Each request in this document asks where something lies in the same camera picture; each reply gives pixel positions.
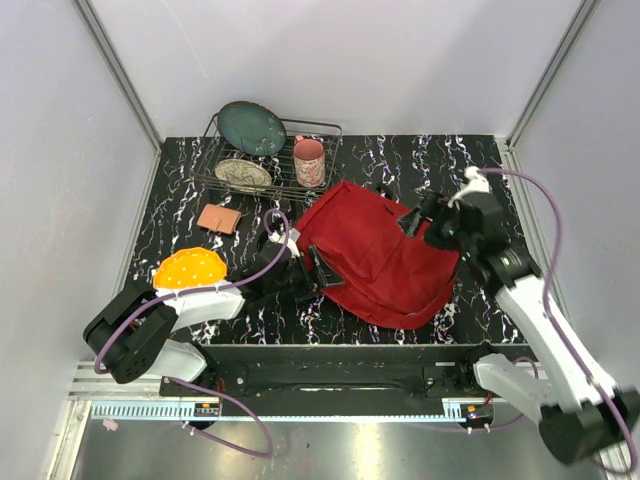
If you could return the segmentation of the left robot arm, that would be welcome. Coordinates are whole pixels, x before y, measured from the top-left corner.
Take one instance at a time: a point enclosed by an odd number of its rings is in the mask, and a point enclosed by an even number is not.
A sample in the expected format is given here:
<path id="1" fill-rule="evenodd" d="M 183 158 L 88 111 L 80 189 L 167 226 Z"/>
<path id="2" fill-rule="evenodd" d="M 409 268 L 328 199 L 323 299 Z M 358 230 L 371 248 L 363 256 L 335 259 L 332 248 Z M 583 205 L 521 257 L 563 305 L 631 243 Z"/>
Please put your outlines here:
<path id="1" fill-rule="evenodd" d="M 212 250 L 181 249 L 161 262 L 152 282 L 126 284 L 85 328 L 83 339 L 96 355 L 98 375 L 127 384 L 146 373 L 165 374 L 203 396 L 214 388 L 216 372 L 197 347 L 172 340 L 174 332 L 232 320 L 269 295 L 307 299 L 343 283 L 317 248 L 302 251 L 293 240 L 267 242 L 233 273 Z"/>

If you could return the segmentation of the red student backpack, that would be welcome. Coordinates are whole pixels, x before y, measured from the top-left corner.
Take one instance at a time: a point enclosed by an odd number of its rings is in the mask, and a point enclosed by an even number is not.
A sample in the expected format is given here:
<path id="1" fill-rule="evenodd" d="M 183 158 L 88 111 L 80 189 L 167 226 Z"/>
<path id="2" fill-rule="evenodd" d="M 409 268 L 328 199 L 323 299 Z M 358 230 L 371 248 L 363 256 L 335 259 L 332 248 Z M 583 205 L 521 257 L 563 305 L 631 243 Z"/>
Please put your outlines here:
<path id="1" fill-rule="evenodd" d="M 344 279 L 323 293 L 363 321 L 415 330 L 429 323 L 452 297 L 460 256 L 414 238 L 398 225 L 410 209 L 352 182 L 341 182 L 296 221 L 298 249 L 314 246 Z"/>

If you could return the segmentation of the dark wire dish rack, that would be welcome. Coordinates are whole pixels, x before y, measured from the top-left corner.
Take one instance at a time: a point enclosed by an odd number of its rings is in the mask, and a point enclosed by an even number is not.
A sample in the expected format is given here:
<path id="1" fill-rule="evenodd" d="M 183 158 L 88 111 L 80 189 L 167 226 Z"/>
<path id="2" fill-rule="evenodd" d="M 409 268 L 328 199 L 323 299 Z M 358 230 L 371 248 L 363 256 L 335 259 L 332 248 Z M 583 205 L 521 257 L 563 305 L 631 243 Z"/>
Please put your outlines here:
<path id="1" fill-rule="evenodd" d="M 323 195 L 338 178 L 335 166 L 339 149 L 343 143 L 343 128 L 334 123 L 301 119 L 282 120 L 287 138 L 283 148 L 273 157 L 251 156 L 236 149 L 224 139 L 219 130 L 218 116 L 213 115 L 201 137 L 202 155 L 193 168 L 194 177 L 210 190 L 231 191 L 273 199 L 307 200 Z M 317 187 L 301 186 L 296 180 L 294 167 L 294 143 L 297 136 L 318 140 L 325 151 L 325 175 Z M 216 168 L 227 159 L 250 161 L 268 172 L 270 185 L 233 184 L 218 178 Z"/>

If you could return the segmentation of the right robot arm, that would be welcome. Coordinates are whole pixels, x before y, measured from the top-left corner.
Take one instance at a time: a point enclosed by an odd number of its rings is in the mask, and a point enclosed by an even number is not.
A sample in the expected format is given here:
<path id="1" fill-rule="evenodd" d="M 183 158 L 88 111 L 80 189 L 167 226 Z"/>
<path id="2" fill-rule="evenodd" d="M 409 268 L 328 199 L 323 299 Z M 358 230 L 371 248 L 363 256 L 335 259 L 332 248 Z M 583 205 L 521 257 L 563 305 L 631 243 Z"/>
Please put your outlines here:
<path id="1" fill-rule="evenodd" d="M 454 384 L 466 396 L 492 393 L 536 423 L 559 462 L 570 465 L 617 443 L 626 443 L 625 474 L 639 464 L 632 431 L 639 393 L 621 388 L 584 348 L 549 295 L 528 250 L 511 241 L 504 212 L 490 193 L 457 200 L 430 193 L 398 220 L 411 238 L 461 256 L 476 282 L 524 334 L 544 369 L 540 380 L 514 365 L 489 343 L 457 362 Z"/>

